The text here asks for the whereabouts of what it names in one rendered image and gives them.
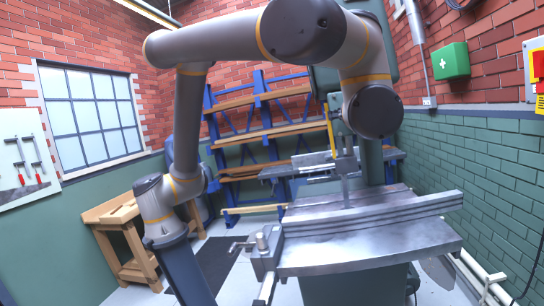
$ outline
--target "green first aid box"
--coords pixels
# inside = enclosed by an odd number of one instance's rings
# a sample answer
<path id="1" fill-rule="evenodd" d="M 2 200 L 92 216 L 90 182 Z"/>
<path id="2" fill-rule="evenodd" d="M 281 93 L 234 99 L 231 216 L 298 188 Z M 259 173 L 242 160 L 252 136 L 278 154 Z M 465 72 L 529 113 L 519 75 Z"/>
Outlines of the green first aid box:
<path id="1" fill-rule="evenodd" d="M 450 43 L 431 53 L 434 79 L 456 79 L 470 76 L 467 43 Z"/>

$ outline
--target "red clamp handle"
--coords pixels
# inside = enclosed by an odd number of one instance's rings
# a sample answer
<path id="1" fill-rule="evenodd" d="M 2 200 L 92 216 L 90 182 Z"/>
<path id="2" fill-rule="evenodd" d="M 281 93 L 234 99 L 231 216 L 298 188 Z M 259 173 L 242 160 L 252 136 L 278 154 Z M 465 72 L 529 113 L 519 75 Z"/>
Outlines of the red clamp handle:
<path id="1" fill-rule="evenodd" d="M 22 178 L 22 174 L 21 174 L 21 173 L 19 173 L 19 181 L 21 182 L 21 185 L 23 185 L 23 186 L 25 185 L 25 179 Z"/>

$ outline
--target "window sill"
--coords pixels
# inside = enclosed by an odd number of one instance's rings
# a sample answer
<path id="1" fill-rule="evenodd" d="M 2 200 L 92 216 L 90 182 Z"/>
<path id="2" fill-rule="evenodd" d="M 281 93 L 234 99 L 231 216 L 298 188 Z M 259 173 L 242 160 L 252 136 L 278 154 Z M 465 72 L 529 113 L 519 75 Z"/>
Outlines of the window sill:
<path id="1" fill-rule="evenodd" d="M 393 19 L 394 19 L 394 20 L 397 20 L 398 17 L 400 17 L 404 12 L 406 12 L 406 7 L 405 7 L 404 4 L 403 4 L 399 9 L 397 9 L 397 10 L 393 13 Z"/>
<path id="2" fill-rule="evenodd" d="M 136 154 L 129 155 L 127 157 L 122 157 L 120 159 L 115 159 L 115 160 L 112 160 L 112 161 L 109 161 L 109 162 L 105 162 L 103 164 L 99 164 L 99 165 L 95 165 L 95 166 L 88 167 L 88 168 L 85 168 L 85 169 L 81 169 L 81 170 L 78 170 L 78 171 L 70 172 L 68 174 L 62 175 L 61 178 L 62 178 L 63 182 L 66 182 L 67 180 L 72 180 L 74 178 L 78 178 L 80 176 L 87 175 L 89 173 L 93 173 L 93 172 L 96 172 L 96 171 L 99 171 L 99 170 L 102 170 L 102 169 L 105 169 L 105 168 L 109 168 L 109 167 L 112 167 L 112 166 L 115 166 L 115 165 L 119 165 L 119 164 L 122 164 L 124 162 L 128 162 L 130 160 L 137 159 L 137 158 L 140 158 L 140 157 L 144 157 L 144 156 L 147 156 L 147 155 L 150 155 L 150 154 L 151 154 L 151 151 L 139 152 L 139 153 L 136 153 Z"/>

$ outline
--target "wooden table leg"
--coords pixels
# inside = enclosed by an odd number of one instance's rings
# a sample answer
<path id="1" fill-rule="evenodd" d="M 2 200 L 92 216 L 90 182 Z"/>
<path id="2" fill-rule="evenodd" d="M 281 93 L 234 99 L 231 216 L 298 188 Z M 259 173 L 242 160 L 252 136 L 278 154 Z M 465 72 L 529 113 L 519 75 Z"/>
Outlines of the wooden table leg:
<path id="1" fill-rule="evenodd" d="M 149 257 L 144 249 L 144 245 L 141 243 L 140 236 L 138 236 L 138 232 L 136 231 L 132 220 L 121 225 L 121 228 L 123 228 L 123 234 L 125 234 L 128 246 L 131 247 L 141 272 L 146 277 L 147 284 L 154 293 L 160 293 L 164 287 L 162 286 L 157 273 L 155 273 L 151 261 L 149 261 Z"/>
<path id="2" fill-rule="evenodd" d="M 189 208 L 190 217 L 196 221 L 196 233 L 198 234 L 198 239 L 205 240 L 207 237 L 206 230 L 204 229 L 204 225 L 202 224 L 201 215 L 198 213 L 194 198 L 187 201 L 187 207 Z"/>
<path id="3" fill-rule="evenodd" d="M 119 286 L 121 286 L 121 288 L 128 287 L 130 283 L 128 281 L 122 280 L 119 277 L 119 271 L 121 271 L 123 267 L 121 267 L 121 263 L 119 262 L 119 259 L 117 258 L 117 255 L 115 254 L 115 251 L 113 250 L 113 247 L 111 246 L 110 240 L 108 239 L 106 232 L 102 230 L 96 230 L 93 224 L 91 224 L 91 229 L 92 229 L 92 233 L 95 235 L 95 238 L 97 239 L 100 250 L 102 250 L 104 257 L 106 258 L 106 261 L 108 262 L 108 265 L 110 266 L 110 269 L 113 272 L 113 276 L 115 276 L 115 279 L 117 279 L 117 282 L 119 283 Z"/>

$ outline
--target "window frame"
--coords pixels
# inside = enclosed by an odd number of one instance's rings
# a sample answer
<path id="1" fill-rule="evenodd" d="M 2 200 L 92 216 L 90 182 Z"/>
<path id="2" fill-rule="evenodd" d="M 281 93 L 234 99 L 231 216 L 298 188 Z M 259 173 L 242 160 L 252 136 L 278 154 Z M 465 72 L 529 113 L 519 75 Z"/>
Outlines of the window frame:
<path id="1" fill-rule="evenodd" d="M 398 17 L 400 17 L 404 12 L 406 12 L 406 6 L 404 5 L 404 1 L 406 0 L 403 0 L 402 4 L 400 4 L 400 0 L 394 0 L 394 1 L 395 1 L 395 11 L 393 12 L 393 19 L 397 20 Z"/>
<path id="2" fill-rule="evenodd" d="M 122 163 L 122 162 L 126 162 L 126 161 L 129 161 L 129 160 L 132 160 L 132 159 L 136 159 L 136 158 L 143 157 L 143 156 L 151 154 L 150 151 L 146 151 L 146 145 L 144 143 L 143 134 L 142 134 L 143 129 L 142 129 L 142 126 L 141 126 L 141 122 L 139 120 L 139 116 L 137 114 L 138 108 L 136 107 L 135 102 L 134 102 L 133 86 L 132 86 L 132 83 L 131 83 L 131 74 L 123 73 L 122 71 L 114 71 L 114 70 L 109 70 L 109 69 L 96 69 L 95 67 L 87 67 L 87 66 L 73 65 L 73 64 L 63 65 L 63 64 L 57 64 L 57 63 L 50 63 L 50 62 L 47 62 L 47 61 L 45 61 L 45 62 L 44 61 L 37 61 L 36 64 L 37 64 L 37 70 L 38 70 L 38 79 L 40 80 L 40 83 L 39 83 L 40 84 L 40 89 L 41 89 L 42 97 L 43 97 L 43 104 L 45 106 L 46 111 L 47 111 L 47 102 L 70 102 L 72 115 L 74 117 L 76 133 L 55 136 L 55 135 L 53 135 L 53 131 L 51 131 L 51 136 L 53 138 L 53 143 L 55 144 L 55 148 L 57 147 L 56 146 L 56 140 L 57 139 L 65 139 L 65 138 L 77 136 L 77 138 L 79 140 L 79 145 L 81 146 L 83 158 L 84 158 L 84 163 L 85 163 L 84 166 L 72 168 L 70 170 L 65 170 L 63 168 L 63 165 L 62 165 L 62 160 L 60 158 L 60 154 L 58 153 L 58 150 L 57 150 L 57 154 L 58 154 L 57 157 L 59 159 L 58 162 L 60 163 L 60 166 L 61 166 L 61 169 L 62 169 L 62 173 L 63 173 L 62 179 L 63 180 L 70 180 L 72 178 L 77 178 L 79 176 L 86 175 L 86 174 L 91 173 L 91 172 L 102 170 L 102 169 L 112 167 L 112 166 L 117 165 L 117 164 Z M 45 96 L 43 96 L 43 86 L 42 86 L 42 82 L 41 82 L 41 78 L 40 78 L 40 67 L 41 66 L 49 67 L 49 68 L 55 68 L 55 69 L 63 69 L 64 77 L 65 77 L 65 80 L 66 80 L 66 87 L 67 87 L 68 94 L 69 94 L 68 98 L 64 98 L 64 99 L 45 98 Z M 93 98 L 72 98 L 71 91 L 70 91 L 69 79 L 68 79 L 68 70 L 80 71 L 80 72 L 84 72 L 84 73 L 89 74 L 89 78 L 90 78 L 91 86 L 92 86 Z M 97 99 L 96 98 L 95 84 L 94 84 L 94 80 L 92 78 L 92 73 L 107 74 L 110 77 L 111 82 L 112 82 L 113 94 L 114 94 L 112 99 Z M 128 99 L 118 99 L 117 98 L 117 93 L 115 92 L 115 84 L 114 84 L 114 81 L 113 81 L 114 76 L 126 78 L 128 91 L 129 91 L 129 98 Z M 118 115 L 118 120 L 119 120 L 119 127 L 118 128 L 108 128 L 108 129 L 103 129 L 102 128 L 102 120 L 100 119 L 100 111 L 99 111 L 99 108 L 98 108 L 98 102 L 102 102 L 102 101 L 103 102 L 114 102 L 115 103 L 115 109 L 118 112 L 117 115 Z M 100 127 L 98 130 L 79 132 L 79 126 L 78 126 L 78 123 L 77 123 L 77 117 L 76 117 L 76 113 L 75 113 L 75 109 L 74 109 L 74 102 L 94 102 L 95 103 L 95 107 L 96 107 L 96 111 L 97 111 L 97 118 L 98 118 L 99 127 Z M 118 102 L 129 102 L 131 104 L 132 111 L 133 111 L 133 118 L 134 118 L 134 124 L 132 126 L 123 126 L 122 125 L 121 119 L 120 119 Z M 47 112 L 47 119 L 49 120 L 49 126 L 51 126 L 51 119 L 49 117 L 48 112 Z M 139 143 L 140 143 L 140 150 L 128 153 L 125 134 L 123 132 L 124 128 L 136 128 L 136 133 L 138 134 L 138 140 L 139 140 Z M 104 133 L 108 132 L 108 131 L 120 131 L 121 132 L 121 136 L 123 137 L 123 144 L 124 144 L 124 147 L 125 147 L 125 150 L 126 150 L 127 153 L 125 153 L 123 155 L 120 155 L 120 156 L 117 156 L 117 157 L 110 157 L 110 153 L 108 151 L 108 144 L 107 144 L 107 142 L 105 140 L 105 135 L 104 135 Z M 102 134 L 102 140 L 104 141 L 106 155 L 107 155 L 108 158 L 103 159 L 103 160 L 101 160 L 99 162 L 88 163 L 87 156 L 86 156 L 86 153 L 85 153 L 85 149 L 83 147 L 82 136 L 85 136 L 87 134 L 95 134 L 95 133 L 101 133 Z"/>

